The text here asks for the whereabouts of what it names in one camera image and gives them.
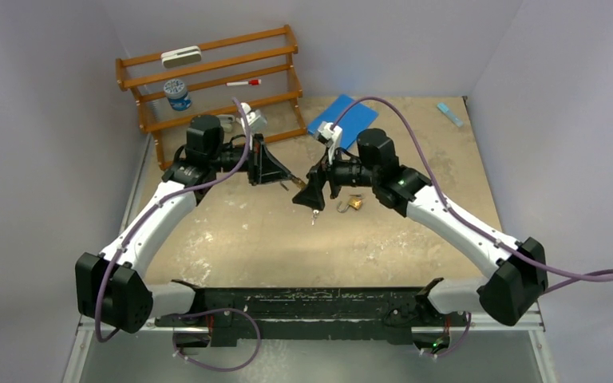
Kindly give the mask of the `large brass padlock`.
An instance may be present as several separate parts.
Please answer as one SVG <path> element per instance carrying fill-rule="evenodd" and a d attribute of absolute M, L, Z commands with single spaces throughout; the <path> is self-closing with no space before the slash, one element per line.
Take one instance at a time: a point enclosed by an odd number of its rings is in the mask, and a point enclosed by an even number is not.
<path fill-rule="evenodd" d="M 287 192 L 291 190 L 288 184 L 294 185 L 299 190 L 303 190 L 307 186 L 307 183 L 298 177 L 292 177 L 289 180 L 279 181 L 279 185 L 281 186 L 281 188 Z"/>

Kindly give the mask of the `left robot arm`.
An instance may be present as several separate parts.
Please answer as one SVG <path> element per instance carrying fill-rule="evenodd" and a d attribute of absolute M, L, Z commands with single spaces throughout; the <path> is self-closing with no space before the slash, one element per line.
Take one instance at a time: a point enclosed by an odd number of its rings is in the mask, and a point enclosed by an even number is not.
<path fill-rule="evenodd" d="M 181 281 L 149 285 L 144 278 L 158 250 L 180 221 L 225 178 L 247 174 L 250 185 L 293 180 L 294 175 L 269 153 L 263 135 L 247 133 L 242 146 L 224 139 L 217 116 L 191 119 L 186 141 L 176 150 L 150 202 L 116 239 L 95 255 L 84 253 L 74 272 L 77 308 L 98 326 L 136 333 L 149 319 L 175 315 L 197 326 L 206 305 L 194 286 Z"/>

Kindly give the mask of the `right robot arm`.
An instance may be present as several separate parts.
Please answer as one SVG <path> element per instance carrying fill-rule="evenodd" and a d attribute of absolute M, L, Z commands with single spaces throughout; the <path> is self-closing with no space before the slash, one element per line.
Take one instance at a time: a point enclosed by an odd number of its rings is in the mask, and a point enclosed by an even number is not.
<path fill-rule="evenodd" d="M 446 199 L 435 182 L 400 164 L 394 142 L 379 128 L 358 134 L 358 154 L 344 160 L 329 147 L 307 173 L 306 186 L 292 199 L 321 211 L 323 188 L 336 197 L 343 187 L 369 187 L 377 201 L 400 216 L 427 227 L 459 250 L 481 272 L 479 278 L 437 278 L 417 296 L 416 313 L 428 325 L 453 312 L 486 313 L 514 326 L 548 288 L 548 276 L 534 263 L 544 263 L 541 243 L 506 235 Z"/>

